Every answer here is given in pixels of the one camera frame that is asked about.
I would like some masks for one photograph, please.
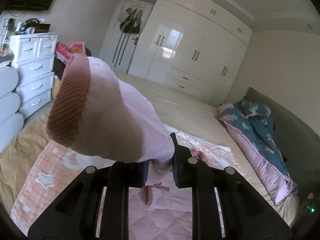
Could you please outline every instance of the cabinet handle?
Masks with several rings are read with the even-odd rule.
[[[197,51],[195,50],[195,53],[193,54],[192,60],[195,58]]]
[[[224,68],[223,68],[223,70],[222,70],[222,73],[221,73],[221,75],[224,73],[224,70],[226,69],[226,66],[224,66]]]
[[[36,86],[36,87],[31,88],[31,89],[32,89],[32,90],[34,90],[34,89],[39,89],[40,87],[42,87],[42,83],[41,83],[40,85]]]
[[[30,70],[36,70],[36,69],[39,69],[39,68],[42,68],[42,65],[40,65],[39,67],[32,67],[32,68],[30,68]]]
[[[226,71],[225,71],[225,73],[223,74],[223,76],[225,76],[225,75],[226,75],[227,71],[228,71],[228,68],[226,69]]]
[[[34,104],[31,104],[31,105],[32,105],[32,106],[35,106],[35,105],[39,104],[41,101],[42,101],[42,100],[39,99],[38,102],[36,102],[36,103],[34,103]]]
[[[199,53],[200,53],[200,52],[198,51],[198,55],[196,56],[196,59],[195,59],[195,61],[197,61],[197,59],[198,59],[198,57],[199,57]]]
[[[158,40],[157,40],[157,43],[156,43],[156,45],[158,45],[158,42],[159,42],[159,40],[160,40],[160,37],[161,37],[161,35],[159,35],[159,38],[158,38]]]
[[[162,45],[163,39],[164,39],[164,36],[162,36],[162,40],[161,40],[161,43],[160,43],[160,47],[161,47],[161,45]]]

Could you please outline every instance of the brown blanket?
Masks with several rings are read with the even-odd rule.
[[[50,141],[47,121],[48,114],[41,115],[0,154],[0,200],[9,214],[31,167]]]

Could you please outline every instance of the white wall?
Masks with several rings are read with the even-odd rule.
[[[281,104],[320,135],[320,36],[254,32],[225,103],[240,100],[249,87]]]
[[[51,24],[50,31],[59,35],[59,41],[70,45],[84,41],[93,56],[98,56],[102,42],[119,0],[53,0],[49,11],[28,11],[13,17],[7,11],[0,15],[0,26],[6,18],[23,22],[29,18],[44,18]],[[11,11],[20,15],[23,11]]]

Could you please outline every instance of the bed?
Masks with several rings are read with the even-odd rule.
[[[163,123],[209,142],[230,147],[246,180],[288,225],[292,223],[299,208],[299,199],[290,195],[279,206],[274,205],[239,146],[228,134],[225,126],[214,118],[218,114],[215,107],[145,79],[125,73],[116,75],[136,87],[153,104]],[[0,155],[0,197],[9,214],[33,164],[50,141],[46,133],[47,118],[48,113],[41,115],[20,132]]]

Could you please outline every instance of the black handle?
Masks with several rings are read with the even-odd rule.
[[[158,45],[158,42],[159,42],[159,40],[160,40],[160,37],[161,37],[161,35],[159,35],[159,38],[158,38],[158,40],[157,40],[157,43],[156,43],[156,45]]]
[[[198,55],[197,55],[197,57],[196,57],[195,61],[197,61],[197,59],[198,59],[198,57],[199,57],[199,53],[200,53],[200,52],[198,51]]]
[[[162,40],[161,40],[161,43],[160,43],[160,47],[161,47],[161,45],[162,45],[163,39],[164,39],[164,36],[162,37]]]
[[[193,54],[192,60],[195,58],[197,51],[195,50],[195,53]]]
[[[225,75],[226,75],[227,71],[228,71],[228,68],[226,69],[226,71],[225,71],[225,73],[223,74],[223,76],[225,76]]]

